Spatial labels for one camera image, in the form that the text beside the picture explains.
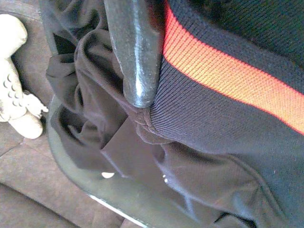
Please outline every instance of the red stripe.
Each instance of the red stripe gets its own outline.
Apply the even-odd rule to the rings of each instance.
[[[167,8],[163,55],[187,77],[263,110],[304,135],[304,95],[284,82],[196,39]]]

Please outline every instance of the gray carpet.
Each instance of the gray carpet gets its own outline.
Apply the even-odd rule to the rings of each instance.
[[[18,17],[28,41],[13,56],[24,89],[48,105],[53,92],[45,78],[50,51],[38,0],[1,0],[0,13]],[[1,228],[137,228],[89,198],[57,167],[44,133],[24,139],[0,123]]]

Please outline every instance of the plush toy foot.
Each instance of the plush toy foot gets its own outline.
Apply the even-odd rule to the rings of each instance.
[[[9,123],[19,134],[28,139],[36,139],[43,132],[43,126],[40,119],[29,111],[18,119],[9,120]]]

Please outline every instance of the stuffed toy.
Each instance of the stuffed toy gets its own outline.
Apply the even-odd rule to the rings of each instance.
[[[11,60],[28,33],[18,18],[8,14],[0,14],[0,31],[0,122],[8,122],[26,138],[38,138],[43,132],[42,111],[48,109],[33,94],[22,91]]]

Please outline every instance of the black cloth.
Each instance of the black cloth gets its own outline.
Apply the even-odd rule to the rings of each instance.
[[[175,7],[181,4],[172,2]],[[103,1],[57,0],[48,1],[48,5],[45,13],[53,22],[50,29],[56,37],[59,55],[50,59],[47,78],[62,102],[51,123],[78,167],[139,180],[178,202],[202,227],[290,226],[288,220],[293,217],[277,203],[281,196],[272,195],[283,190],[278,182],[284,176],[272,184],[279,190],[270,190],[269,183],[252,168],[255,164],[247,164],[250,156],[257,153],[256,148],[243,154],[231,152],[235,148],[250,148],[250,136],[245,137],[243,147],[238,147],[233,143],[237,139],[225,141],[225,137],[220,137],[219,143],[214,134],[216,130],[225,135],[226,125],[216,122],[220,116],[215,114],[224,113],[225,108],[235,105],[234,101],[217,99],[214,91],[191,84],[187,78],[180,80],[176,77],[179,72],[175,73],[163,59],[160,86],[151,109],[131,106],[123,96],[123,75],[112,52]],[[213,101],[197,103],[196,98],[206,94]],[[196,126],[174,122],[179,113],[170,107],[179,98],[192,99],[189,103],[205,109],[205,114],[208,102],[218,102],[218,110],[211,113],[213,118],[208,121],[216,127],[208,128],[210,132],[202,130],[198,124],[204,122],[197,115],[193,115],[198,117],[193,122]],[[167,123],[175,128],[168,130]],[[203,141],[195,143],[202,135]],[[258,155],[255,162],[264,153]],[[272,172],[267,170],[271,165],[266,165],[266,172]],[[262,168],[259,172],[264,177]]]

